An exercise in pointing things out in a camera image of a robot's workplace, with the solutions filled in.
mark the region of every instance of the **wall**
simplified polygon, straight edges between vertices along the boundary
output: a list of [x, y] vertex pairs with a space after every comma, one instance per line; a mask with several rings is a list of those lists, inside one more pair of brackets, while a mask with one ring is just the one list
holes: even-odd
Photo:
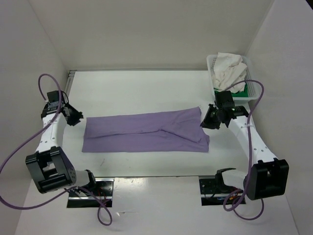
[[[67, 71], [27, 0], [2, 0], [0, 4], [0, 162], [20, 143], [42, 127], [44, 102], [37, 78], [54, 75], [65, 86]], [[44, 91], [55, 89], [48, 78]], [[0, 175], [0, 193], [10, 203], [22, 206], [30, 183], [25, 157], [38, 141], [27, 145]], [[15, 232], [20, 211], [0, 205], [1, 234]]]
[[254, 121], [290, 164], [286, 195], [301, 235], [313, 233], [312, 22], [305, 0], [276, 0], [247, 53], [266, 88]]
[[206, 69], [244, 54], [272, 0], [29, 0], [68, 69]]

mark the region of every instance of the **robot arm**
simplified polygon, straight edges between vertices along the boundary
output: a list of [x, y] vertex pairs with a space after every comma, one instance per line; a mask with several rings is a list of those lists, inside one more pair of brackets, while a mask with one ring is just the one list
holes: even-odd
[[26, 157], [26, 166], [41, 193], [66, 188], [72, 185], [92, 189], [96, 186], [95, 178], [89, 170], [75, 171], [74, 166], [62, 150], [63, 133], [66, 125], [74, 126], [83, 118], [64, 97], [59, 101], [58, 91], [47, 94], [49, 102], [41, 114], [44, 126], [48, 125], [55, 113], [59, 102], [61, 112], [54, 122], [41, 136], [36, 152]]
[[[247, 130], [248, 112], [243, 106], [235, 106], [231, 92], [215, 95], [215, 105], [209, 110], [201, 126], [219, 129], [224, 123], [238, 139], [249, 158], [249, 139]], [[252, 139], [252, 168], [247, 196], [250, 200], [282, 195], [285, 193], [289, 166], [285, 160], [278, 160], [268, 149], [253, 125], [250, 126]], [[220, 187], [233, 186], [244, 189], [246, 174], [233, 168], [219, 170], [216, 180]]]

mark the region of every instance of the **white laundry basket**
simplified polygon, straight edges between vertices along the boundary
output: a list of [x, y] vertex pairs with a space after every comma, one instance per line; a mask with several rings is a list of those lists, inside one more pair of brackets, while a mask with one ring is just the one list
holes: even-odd
[[[207, 68], [209, 70], [209, 82], [210, 82], [214, 99], [215, 99], [215, 95], [214, 95], [215, 93], [214, 93], [212, 75], [214, 74], [213, 68], [215, 65], [216, 58], [217, 58], [217, 55], [209, 55], [206, 58]], [[243, 58], [243, 63], [247, 65], [245, 80], [255, 79], [250, 60], [246, 58], [245, 56], [242, 56], [242, 58]], [[247, 86], [248, 86], [248, 97], [233, 97], [234, 101], [240, 101], [243, 103], [243, 102], [248, 102], [250, 100], [259, 98], [260, 96], [260, 89], [258, 87], [259, 85], [256, 84], [255, 82], [247, 82]]]

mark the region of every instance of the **basket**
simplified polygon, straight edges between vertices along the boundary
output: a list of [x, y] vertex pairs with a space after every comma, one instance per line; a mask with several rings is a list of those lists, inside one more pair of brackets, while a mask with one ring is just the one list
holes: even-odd
[[[212, 75], [214, 74], [213, 68], [215, 65], [216, 58], [217, 58], [217, 55], [209, 55], [206, 58], [207, 68], [209, 70], [209, 82], [210, 82], [212, 95], [214, 99], [215, 99], [215, 95], [214, 95], [215, 93], [214, 93]], [[242, 56], [242, 58], [243, 58], [243, 63], [247, 65], [245, 80], [250, 80], [250, 79], [255, 80], [250, 60], [246, 58], [245, 56]], [[247, 82], [247, 89], [248, 89], [248, 97], [233, 97], [234, 101], [248, 102], [250, 100], [255, 100], [259, 98], [260, 90], [258, 88], [258, 84], [254, 82]]]

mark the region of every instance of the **white table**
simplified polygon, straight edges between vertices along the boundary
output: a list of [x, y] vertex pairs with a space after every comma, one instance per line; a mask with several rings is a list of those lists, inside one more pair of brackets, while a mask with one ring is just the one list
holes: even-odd
[[[196, 106], [200, 106], [205, 115], [207, 105], [213, 102], [210, 91], [206, 71], [77, 72], [69, 99], [85, 117]], [[66, 128], [63, 149], [77, 170], [88, 168], [96, 176], [120, 177], [115, 179], [110, 208], [113, 224], [107, 228], [98, 223], [95, 208], [66, 209], [67, 196], [64, 195], [42, 208], [23, 211], [16, 235], [298, 234], [285, 196], [266, 199], [263, 216], [250, 222], [225, 212], [221, 206], [201, 206], [196, 176], [215, 174], [217, 169], [225, 167], [246, 170], [247, 157], [226, 128], [206, 130], [211, 138], [208, 153], [99, 154], [81, 152], [85, 125], [86, 120]], [[57, 193], [41, 195], [32, 183], [25, 206], [45, 201]], [[254, 216], [259, 209], [259, 201], [248, 201], [238, 212]]]

